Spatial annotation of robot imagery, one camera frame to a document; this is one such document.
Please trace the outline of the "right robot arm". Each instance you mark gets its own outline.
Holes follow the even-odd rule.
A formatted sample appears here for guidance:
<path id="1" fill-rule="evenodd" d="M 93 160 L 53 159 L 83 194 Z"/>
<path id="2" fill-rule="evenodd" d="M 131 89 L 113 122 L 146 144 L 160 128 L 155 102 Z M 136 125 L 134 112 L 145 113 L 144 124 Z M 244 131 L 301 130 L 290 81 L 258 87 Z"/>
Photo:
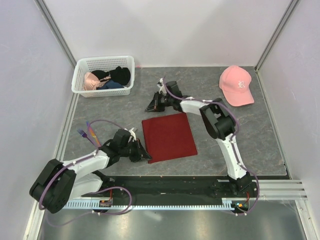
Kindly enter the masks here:
<path id="1" fill-rule="evenodd" d="M 252 179 L 237 145 L 239 124 L 223 100 L 200 100 L 188 95 L 178 97 L 169 92 L 155 92 L 144 111 L 163 112 L 166 107 L 202 117 L 207 133 L 217 141 L 223 154 L 230 193 L 235 197 L 242 196 L 251 185 Z"/>

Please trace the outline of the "dark red cloth napkin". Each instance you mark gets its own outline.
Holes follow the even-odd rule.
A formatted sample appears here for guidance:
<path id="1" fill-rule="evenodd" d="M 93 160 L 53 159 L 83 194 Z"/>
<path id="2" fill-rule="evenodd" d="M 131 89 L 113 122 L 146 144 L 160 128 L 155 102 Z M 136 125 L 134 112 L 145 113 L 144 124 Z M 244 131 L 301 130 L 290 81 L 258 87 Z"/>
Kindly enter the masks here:
<path id="1" fill-rule="evenodd" d="M 198 154 L 186 113 L 153 117 L 141 124 L 149 164 Z"/>

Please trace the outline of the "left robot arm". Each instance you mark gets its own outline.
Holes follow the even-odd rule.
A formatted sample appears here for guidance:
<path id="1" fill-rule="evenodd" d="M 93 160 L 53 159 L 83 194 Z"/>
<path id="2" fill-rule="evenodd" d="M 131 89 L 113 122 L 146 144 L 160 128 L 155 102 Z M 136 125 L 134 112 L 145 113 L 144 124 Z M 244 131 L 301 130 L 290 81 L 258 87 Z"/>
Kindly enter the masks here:
<path id="1" fill-rule="evenodd" d="M 112 139 L 83 157 L 69 161 L 51 159 L 31 186 L 29 195 L 40 209 L 52 214 L 82 195 L 95 193 L 104 197 L 110 185 L 100 170 L 111 167 L 120 158 L 135 163 L 152 157 L 132 129 L 119 129 Z"/>

